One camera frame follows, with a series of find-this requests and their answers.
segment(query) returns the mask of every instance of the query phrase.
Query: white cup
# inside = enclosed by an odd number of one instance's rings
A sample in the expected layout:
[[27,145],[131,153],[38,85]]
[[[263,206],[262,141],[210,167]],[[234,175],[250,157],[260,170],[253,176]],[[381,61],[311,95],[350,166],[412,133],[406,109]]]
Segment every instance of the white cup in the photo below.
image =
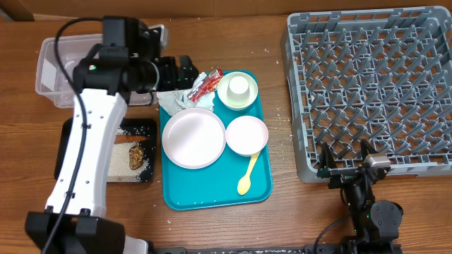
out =
[[246,78],[241,76],[233,77],[227,86],[227,97],[230,102],[241,105],[248,102],[249,83]]

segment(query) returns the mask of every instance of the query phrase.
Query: food wrapper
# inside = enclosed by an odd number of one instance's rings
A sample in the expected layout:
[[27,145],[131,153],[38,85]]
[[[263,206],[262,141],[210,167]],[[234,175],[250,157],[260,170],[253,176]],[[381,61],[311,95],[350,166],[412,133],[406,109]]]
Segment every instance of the food wrapper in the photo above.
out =
[[201,96],[208,94],[209,92],[214,92],[217,90],[218,83],[220,79],[223,77],[223,72],[220,68],[211,71],[209,75],[203,80],[203,82],[195,85],[191,91],[188,93],[187,97],[192,102],[199,101]]

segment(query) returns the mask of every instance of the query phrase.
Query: gray dish rack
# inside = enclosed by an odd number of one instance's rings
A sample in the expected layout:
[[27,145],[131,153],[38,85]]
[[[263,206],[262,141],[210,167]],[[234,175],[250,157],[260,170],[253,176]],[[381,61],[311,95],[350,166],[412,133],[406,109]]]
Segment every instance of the gray dish rack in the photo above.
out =
[[282,37],[297,174],[321,182],[321,143],[340,169],[359,141],[389,174],[452,174],[452,19],[440,6],[294,13]]

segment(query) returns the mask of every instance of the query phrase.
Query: yellow spoon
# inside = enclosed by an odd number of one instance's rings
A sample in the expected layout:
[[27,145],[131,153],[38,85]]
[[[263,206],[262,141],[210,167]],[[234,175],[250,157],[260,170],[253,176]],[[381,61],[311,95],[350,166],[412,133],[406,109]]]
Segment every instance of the yellow spoon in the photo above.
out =
[[248,170],[246,171],[246,174],[242,177],[242,179],[240,179],[239,185],[237,185],[237,192],[240,195],[245,195],[251,187],[251,179],[249,177],[251,175],[251,172],[253,171],[254,165],[256,164],[257,158],[259,157],[260,153],[261,151],[251,156],[251,159],[249,160]]

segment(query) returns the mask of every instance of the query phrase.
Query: teal tray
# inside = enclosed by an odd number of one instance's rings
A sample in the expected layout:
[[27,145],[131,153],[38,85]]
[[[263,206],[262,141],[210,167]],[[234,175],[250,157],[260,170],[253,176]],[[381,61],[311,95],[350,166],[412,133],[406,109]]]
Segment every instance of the teal tray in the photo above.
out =
[[[253,73],[238,70],[257,79]],[[239,116],[255,116],[263,121],[261,98],[244,111],[228,109],[215,92],[214,111],[225,127]],[[160,107],[160,135],[171,116]],[[237,193],[237,184],[248,168],[250,157],[243,157],[233,152],[226,145],[225,151],[216,162],[202,169],[184,169],[168,159],[162,147],[163,198],[174,210],[194,210],[226,205],[238,205],[262,202],[268,198],[272,189],[270,159],[267,145],[251,173],[251,188],[246,195]]]

